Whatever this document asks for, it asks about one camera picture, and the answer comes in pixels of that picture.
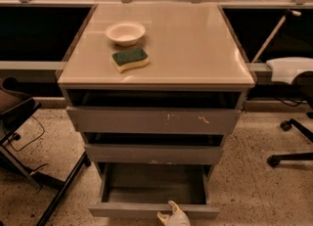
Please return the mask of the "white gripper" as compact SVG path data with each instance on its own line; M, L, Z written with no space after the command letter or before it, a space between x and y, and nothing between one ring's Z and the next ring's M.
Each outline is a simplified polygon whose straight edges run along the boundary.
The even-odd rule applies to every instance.
M188 216L181 211L181 208L175 201L169 201L168 204L171 206L173 213L162 214L157 213L157 218L164 226L191 226Z

